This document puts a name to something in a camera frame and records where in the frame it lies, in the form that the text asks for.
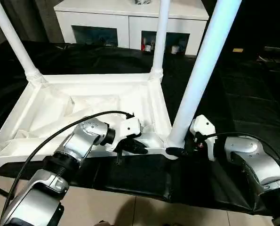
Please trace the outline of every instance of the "red object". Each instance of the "red object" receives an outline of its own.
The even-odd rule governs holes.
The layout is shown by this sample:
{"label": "red object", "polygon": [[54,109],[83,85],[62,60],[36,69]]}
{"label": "red object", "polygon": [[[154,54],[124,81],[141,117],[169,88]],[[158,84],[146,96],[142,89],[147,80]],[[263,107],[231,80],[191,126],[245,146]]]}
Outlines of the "red object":
{"label": "red object", "polygon": [[142,41],[141,41],[141,51],[144,51],[145,50],[145,44],[144,44],[144,40],[142,38]]}

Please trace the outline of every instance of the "white pole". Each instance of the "white pole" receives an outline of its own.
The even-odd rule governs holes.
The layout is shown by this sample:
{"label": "white pole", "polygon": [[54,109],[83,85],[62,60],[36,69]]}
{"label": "white pole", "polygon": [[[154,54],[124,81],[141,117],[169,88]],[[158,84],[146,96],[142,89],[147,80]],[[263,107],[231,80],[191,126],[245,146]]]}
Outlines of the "white pole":
{"label": "white pole", "polygon": [[172,130],[165,141],[166,147],[184,147],[184,138],[214,70],[240,4],[241,0],[217,0]]}
{"label": "white pole", "polygon": [[163,76],[163,58],[169,16],[169,5],[170,0],[160,0],[158,31],[155,41],[153,65],[151,69],[151,73],[157,78],[161,78]]}
{"label": "white pole", "polygon": [[3,6],[0,3],[0,27],[4,32],[8,42],[15,52],[19,62],[24,68],[25,75],[28,81],[40,81],[42,79],[41,73],[34,66],[21,40],[15,32],[9,18],[7,17]]}

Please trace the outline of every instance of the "dark curtain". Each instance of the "dark curtain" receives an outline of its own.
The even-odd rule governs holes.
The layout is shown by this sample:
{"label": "dark curtain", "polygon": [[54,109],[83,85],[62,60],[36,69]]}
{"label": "dark curtain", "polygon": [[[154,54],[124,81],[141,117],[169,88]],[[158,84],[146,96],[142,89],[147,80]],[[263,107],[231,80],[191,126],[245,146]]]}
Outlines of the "dark curtain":
{"label": "dark curtain", "polygon": [[[54,6],[62,0],[0,0],[21,40],[64,42]],[[0,44],[6,40],[0,29]]]}

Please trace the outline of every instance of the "white bracket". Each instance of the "white bracket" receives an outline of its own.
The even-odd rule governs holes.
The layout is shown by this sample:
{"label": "white bracket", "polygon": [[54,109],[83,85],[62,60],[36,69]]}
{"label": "white bracket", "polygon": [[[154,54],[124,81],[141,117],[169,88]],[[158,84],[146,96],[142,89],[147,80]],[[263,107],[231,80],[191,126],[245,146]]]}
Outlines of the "white bracket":
{"label": "white bracket", "polygon": [[[196,119],[193,119],[190,126],[190,132],[193,135],[195,135],[197,132],[201,133],[201,135],[210,135],[215,133],[215,126],[204,115],[200,115],[197,116]],[[210,161],[215,161],[213,151],[215,139],[216,137],[209,137],[206,140],[208,146],[208,158]]]}

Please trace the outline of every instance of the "white cabinet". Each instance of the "white cabinet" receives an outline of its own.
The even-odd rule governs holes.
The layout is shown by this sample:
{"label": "white cabinet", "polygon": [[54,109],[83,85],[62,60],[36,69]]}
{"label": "white cabinet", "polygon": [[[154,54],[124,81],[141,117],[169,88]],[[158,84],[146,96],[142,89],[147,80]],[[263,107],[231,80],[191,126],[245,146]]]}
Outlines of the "white cabinet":
{"label": "white cabinet", "polygon": [[[204,20],[168,19],[167,32],[189,34],[186,55],[197,55],[201,38],[206,27]],[[158,19],[152,17],[129,17],[129,47],[141,49],[142,31],[156,32]]]}
{"label": "white cabinet", "polygon": [[65,42],[77,42],[78,26],[112,28],[117,36],[118,47],[129,48],[128,16],[61,11],[57,11],[56,15]]}
{"label": "white cabinet", "polygon": [[[65,42],[103,39],[105,45],[141,49],[144,36],[153,37],[151,32],[157,31],[159,5],[160,0],[143,6],[134,0],[64,0],[54,9]],[[171,0],[167,49],[183,43],[185,54],[197,55],[208,18],[200,0]],[[99,32],[106,32],[108,41]]]}

